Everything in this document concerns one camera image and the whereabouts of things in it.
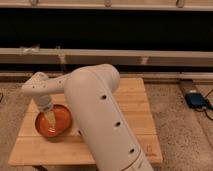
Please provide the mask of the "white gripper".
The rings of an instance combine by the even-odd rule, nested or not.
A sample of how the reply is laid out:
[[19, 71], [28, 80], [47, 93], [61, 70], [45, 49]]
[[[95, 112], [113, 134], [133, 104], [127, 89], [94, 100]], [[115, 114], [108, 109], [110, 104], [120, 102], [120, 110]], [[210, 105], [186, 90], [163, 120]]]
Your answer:
[[46, 112], [45, 117], [48, 120], [50, 127], [54, 128], [56, 125], [56, 119], [54, 112], [51, 111], [53, 108], [51, 96], [50, 95], [38, 96], [35, 98], [35, 104], [37, 105], [37, 108], [41, 112]]

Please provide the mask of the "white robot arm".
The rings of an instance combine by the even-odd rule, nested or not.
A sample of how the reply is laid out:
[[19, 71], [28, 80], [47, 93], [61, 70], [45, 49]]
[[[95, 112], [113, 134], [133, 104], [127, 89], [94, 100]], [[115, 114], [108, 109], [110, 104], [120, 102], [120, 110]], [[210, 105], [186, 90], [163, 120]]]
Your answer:
[[119, 81], [114, 66], [100, 64], [53, 79], [38, 72], [23, 84], [22, 92], [33, 97], [42, 112], [52, 108], [52, 94], [64, 95], [99, 171], [154, 171], [113, 97]]

